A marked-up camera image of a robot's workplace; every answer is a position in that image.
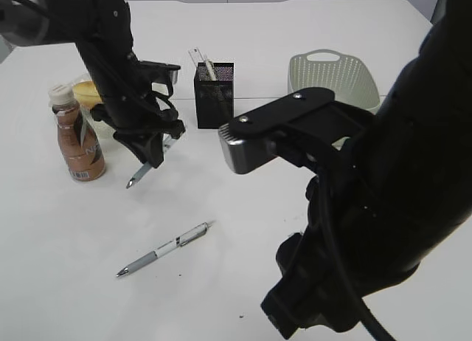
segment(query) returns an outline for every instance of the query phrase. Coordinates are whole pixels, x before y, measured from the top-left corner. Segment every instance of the plastic basket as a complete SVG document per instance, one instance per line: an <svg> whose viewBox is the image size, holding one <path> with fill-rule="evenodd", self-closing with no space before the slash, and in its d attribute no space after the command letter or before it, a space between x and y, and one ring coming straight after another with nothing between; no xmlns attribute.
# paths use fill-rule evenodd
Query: plastic basket
<svg viewBox="0 0 472 341"><path fill-rule="evenodd" d="M335 60L311 60L323 54ZM333 90L337 101L372 113L381 104L377 86L366 65L352 55L343 55L330 49L319 49L290 59L288 92L313 86Z"/></svg>

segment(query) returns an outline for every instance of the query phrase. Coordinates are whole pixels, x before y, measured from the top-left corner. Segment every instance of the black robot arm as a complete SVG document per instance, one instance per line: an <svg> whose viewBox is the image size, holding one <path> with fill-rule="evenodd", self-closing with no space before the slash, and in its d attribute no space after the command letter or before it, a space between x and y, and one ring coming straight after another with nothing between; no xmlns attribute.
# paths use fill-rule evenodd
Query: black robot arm
<svg viewBox="0 0 472 341"><path fill-rule="evenodd" d="M0 0L0 33L19 46L74 42L103 104L92 110L140 162L164 160L163 134L178 139L184 124L168 100L180 66L139 61L125 0ZM153 92L163 83L168 94ZM169 108L160 109L156 98Z"/></svg>
<svg viewBox="0 0 472 341"><path fill-rule="evenodd" d="M307 189L306 231L279 248L282 279L262 303L285 338L362 321L378 340L392 340L360 297L407 279L472 213L471 25L472 0L448 0L375 116L312 88L220 129L236 173L279 156L318 174Z"/></svg>

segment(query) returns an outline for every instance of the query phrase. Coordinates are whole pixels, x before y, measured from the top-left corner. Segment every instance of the yellow object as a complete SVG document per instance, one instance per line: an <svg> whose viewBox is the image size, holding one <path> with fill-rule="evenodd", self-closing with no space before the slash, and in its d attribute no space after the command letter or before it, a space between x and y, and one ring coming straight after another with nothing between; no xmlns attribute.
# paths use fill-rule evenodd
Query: yellow object
<svg viewBox="0 0 472 341"><path fill-rule="evenodd" d="M75 99L88 110L92 110L98 103L102 103L102 98L93 81L78 83L74 86L73 91Z"/></svg>

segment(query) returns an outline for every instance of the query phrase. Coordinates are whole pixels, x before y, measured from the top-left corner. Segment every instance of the pen holder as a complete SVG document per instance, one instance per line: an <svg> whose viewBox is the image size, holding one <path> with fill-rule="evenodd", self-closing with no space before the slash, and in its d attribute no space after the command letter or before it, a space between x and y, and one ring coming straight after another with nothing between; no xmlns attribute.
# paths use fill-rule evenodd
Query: pen holder
<svg viewBox="0 0 472 341"><path fill-rule="evenodd" d="M198 128L218 129L234 117L233 63L214 63L217 80L210 80L205 63L194 78Z"/></svg>

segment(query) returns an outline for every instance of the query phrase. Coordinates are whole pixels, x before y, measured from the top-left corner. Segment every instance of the black cable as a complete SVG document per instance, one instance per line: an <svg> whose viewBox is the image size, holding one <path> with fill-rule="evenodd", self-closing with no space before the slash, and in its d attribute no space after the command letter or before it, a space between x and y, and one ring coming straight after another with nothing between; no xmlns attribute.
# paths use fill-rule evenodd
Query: black cable
<svg viewBox="0 0 472 341"><path fill-rule="evenodd" d="M152 106L148 102L144 101L143 99L139 98L134 94L133 89L115 72L115 70L110 67L103 57L98 54L96 49L91 47L86 39L78 32L73 30L69 25L65 24L57 15L52 14L47 9L44 9L41 5L38 5L30 0L11 0L16 1L17 3L31 9L35 13L43 16L44 18L49 19L50 21L55 23L55 26L59 28L64 35L71 38L71 42L75 42L76 44L80 44L83 48L83 51L91 57L93 62L101 68L101 70L110 77L113 82L115 82L124 92L125 96L129 97L130 100L134 101L137 105L151 111L155 114L160 114L161 111L159 107Z"/></svg>
<svg viewBox="0 0 472 341"><path fill-rule="evenodd" d="M322 228L324 241L327 245L328 253L334 263L335 271L338 276L344 291L350 299L362 325L368 330L374 339L377 341L395 341L392 335L378 322L375 316L370 312L366 303L358 295L354 288L352 279L349 276L344 259L341 256L338 239L334 233L331 200L330 200L330 185L327 173L323 168L318 169L319 177L319 215L320 225Z"/></svg>

